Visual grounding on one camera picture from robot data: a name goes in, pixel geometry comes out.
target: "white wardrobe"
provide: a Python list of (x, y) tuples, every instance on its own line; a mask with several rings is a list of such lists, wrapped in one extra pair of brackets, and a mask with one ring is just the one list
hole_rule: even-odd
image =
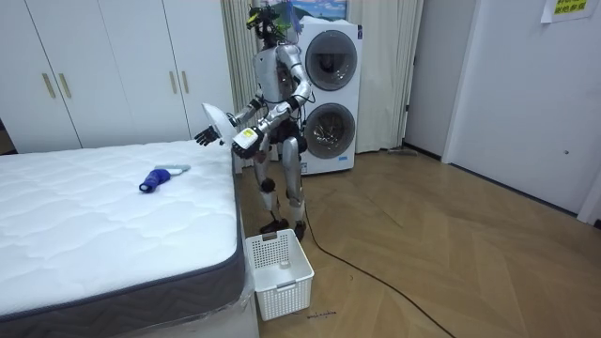
[(0, 118), (20, 153), (188, 140), (232, 112), (218, 0), (3, 0)]

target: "cable on floor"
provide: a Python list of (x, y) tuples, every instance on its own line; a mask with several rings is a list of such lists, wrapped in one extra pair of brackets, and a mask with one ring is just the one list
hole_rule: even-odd
[(324, 254), (327, 254), (335, 259), (338, 259), (339, 261), (348, 264), (349, 266), (353, 267), (354, 269), (357, 269), (361, 272), (363, 272), (364, 274), (368, 275), (369, 277), (375, 279), (376, 281), (388, 286), (390, 289), (394, 290), (397, 294), (401, 295), (401, 297), (403, 297), (404, 299), (406, 299), (408, 302), (410, 302), (416, 309), (418, 309), (423, 315), (425, 315), (428, 319), (430, 319), (430, 321), (432, 323), (434, 323), (436, 326), (438, 326), (441, 330), (443, 330), (446, 334), (448, 334), (450, 337), (452, 338), (457, 338), (454, 334), (450, 333), (447, 329), (445, 329), (436, 319), (434, 319), (431, 315), (429, 315), (424, 309), (422, 309), (422, 307), (420, 305), (418, 305), (415, 301), (413, 301), (409, 296), (407, 296), (405, 293), (403, 293), (402, 291), (400, 291), (399, 289), (397, 289), (396, 287), (386, 283), (385, 281), (381, 280), (380, 278), (378, 278), (377, 276), (374, 276), (373, 274), (365, 271), (364, 269), (361, 269), (357, 266), (355, 266), (354, 264), (346, 261), (343, 258), (338, 257), (337, 255), (333, 254), (333, 253), (329, 253), (327, 250), (325, 250), (324, 248), (321, 247), (321, 245), (319, 245), (319, 243), (317, 242), (316, 239), (316, 235), (313, 231), (313, 227), (311, 226), (311, 221), (309, 220), (309, 213), (307, 212), (307, 205), (305, 203), (304, 205), (304, 216), (307, 219), (307, 224), (309, 225), (309, 230), (311, 230), (311, 237), (313, 238), (313, 241), (316, 243), (317, 248), (319, 248), (319, 250), (321, 250)]

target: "dryer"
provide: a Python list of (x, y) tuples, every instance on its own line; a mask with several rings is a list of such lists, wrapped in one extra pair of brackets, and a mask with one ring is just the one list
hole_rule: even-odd
[(301, 172), (311, 175), (350, 169), (355, 163), (362, 27), (312, 17), (304, 17), (300, 23), (300, 57), (315, 95), (315, 102), (305, 104), (306, 116), (300, 119), (308, 144), (301, 155)]

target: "bed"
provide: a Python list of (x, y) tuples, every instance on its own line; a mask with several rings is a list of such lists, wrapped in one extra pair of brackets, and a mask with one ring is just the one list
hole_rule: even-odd
[[(140, 193), (161, 164), (192, 169)], [(226, 147), (0, 157), (0, 337), (112, 337), (235, 302), (244, 276)]]

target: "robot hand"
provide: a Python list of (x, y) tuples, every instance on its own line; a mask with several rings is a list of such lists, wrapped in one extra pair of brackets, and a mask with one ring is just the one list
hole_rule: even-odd
[(247, 128), (234, 137), (232, 150), (244, 160), (250, 159), (261, 147), (265, 134), (257, 127)]
[(201, 131), (198, 135), (194, 136), (196, 143), (201, 146), (208, 146), (211, 142), (219, 138), (219, 133), (213, 128), (208, 126), (205, 130)]

